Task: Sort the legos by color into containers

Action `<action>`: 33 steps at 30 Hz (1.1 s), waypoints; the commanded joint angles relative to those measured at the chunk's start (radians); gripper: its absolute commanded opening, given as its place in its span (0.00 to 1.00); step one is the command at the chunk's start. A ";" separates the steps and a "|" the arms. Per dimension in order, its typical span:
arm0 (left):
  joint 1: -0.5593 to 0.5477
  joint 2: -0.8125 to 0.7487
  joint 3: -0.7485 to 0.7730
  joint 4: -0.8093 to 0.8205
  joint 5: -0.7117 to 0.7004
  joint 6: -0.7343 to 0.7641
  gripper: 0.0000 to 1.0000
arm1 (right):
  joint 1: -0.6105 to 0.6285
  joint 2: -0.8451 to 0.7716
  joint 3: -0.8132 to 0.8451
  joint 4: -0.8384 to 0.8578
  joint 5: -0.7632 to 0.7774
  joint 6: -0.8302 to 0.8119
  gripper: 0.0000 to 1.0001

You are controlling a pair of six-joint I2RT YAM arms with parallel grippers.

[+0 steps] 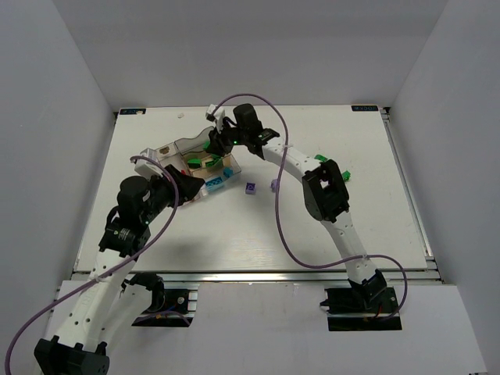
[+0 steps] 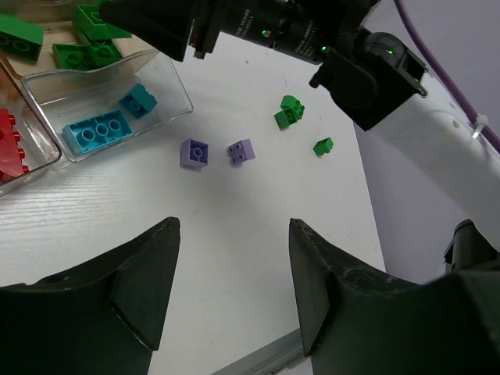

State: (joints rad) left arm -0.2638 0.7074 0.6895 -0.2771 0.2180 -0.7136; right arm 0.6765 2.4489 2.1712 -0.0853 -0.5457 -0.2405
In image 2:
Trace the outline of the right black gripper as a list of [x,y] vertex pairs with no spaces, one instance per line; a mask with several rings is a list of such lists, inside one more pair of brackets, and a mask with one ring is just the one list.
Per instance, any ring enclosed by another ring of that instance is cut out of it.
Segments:
[[189,45],[202,59],[225,33],[318,65],[352,49],[366,16],[366,1],[199,1]]

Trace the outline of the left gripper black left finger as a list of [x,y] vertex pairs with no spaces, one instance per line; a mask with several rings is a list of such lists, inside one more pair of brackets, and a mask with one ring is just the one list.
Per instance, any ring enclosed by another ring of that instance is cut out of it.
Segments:
[[4,374],[146,374],[180,250],[169,217],[78,266],[1,289]]

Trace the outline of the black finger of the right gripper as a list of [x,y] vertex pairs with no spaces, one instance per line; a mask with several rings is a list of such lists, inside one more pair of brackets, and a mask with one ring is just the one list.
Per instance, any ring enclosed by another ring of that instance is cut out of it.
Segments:
[[125,30],[181,62],[195,14],[187,0],[121,0],[99,6],[103,21]]

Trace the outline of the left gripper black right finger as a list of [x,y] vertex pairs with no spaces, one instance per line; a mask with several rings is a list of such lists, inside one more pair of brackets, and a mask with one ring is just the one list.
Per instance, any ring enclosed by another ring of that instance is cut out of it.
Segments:
[[305,356],[316,374],[496,374],[499,254],[465,220],[447,272],[419,285],[332,245],[303,220],[289,255]]

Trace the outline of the small cyan lego brick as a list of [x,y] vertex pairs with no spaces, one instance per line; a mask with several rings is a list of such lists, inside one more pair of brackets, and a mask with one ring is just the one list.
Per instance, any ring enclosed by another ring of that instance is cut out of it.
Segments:
[[119,103],[136,119],[148,115],[158,104],[143,84],[135,84]]

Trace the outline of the small green lego brick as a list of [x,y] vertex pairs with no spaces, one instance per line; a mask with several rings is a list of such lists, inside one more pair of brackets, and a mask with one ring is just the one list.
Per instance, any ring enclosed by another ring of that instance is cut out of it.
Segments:
[[314,151],[317,157],[323,157],[324,155],[330,153],[333,150],[333,148],[334,148],[333,140],[330,137],[327,137],[315,143],[312,150]]

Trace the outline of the long cyan lego brick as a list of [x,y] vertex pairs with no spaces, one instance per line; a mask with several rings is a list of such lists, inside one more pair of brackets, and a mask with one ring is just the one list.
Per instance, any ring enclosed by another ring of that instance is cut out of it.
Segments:
[[62,129],[64,141],[74,155],[84,155],[122,141],[133,134],[121,109],[67,124]]

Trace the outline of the red lego brick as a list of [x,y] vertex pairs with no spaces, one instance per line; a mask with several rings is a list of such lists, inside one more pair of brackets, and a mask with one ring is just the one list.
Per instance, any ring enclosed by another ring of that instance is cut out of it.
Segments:
[[1,183],[7,183],[30,172],[23,163],[25,151],[19,146],[21,136],[15,129],[16,117],[1,109]]

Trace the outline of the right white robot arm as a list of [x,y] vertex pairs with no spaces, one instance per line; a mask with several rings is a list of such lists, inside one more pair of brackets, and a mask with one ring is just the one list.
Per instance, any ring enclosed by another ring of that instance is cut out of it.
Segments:
[[203,59],[222,33],[317,66],[325,88],[361,129],[398,149],[468,215],[445,253],[449,271],[499,268],[499,139],[424,44],[363,23],[375,1],[100,1],[102,19],[170,58]]

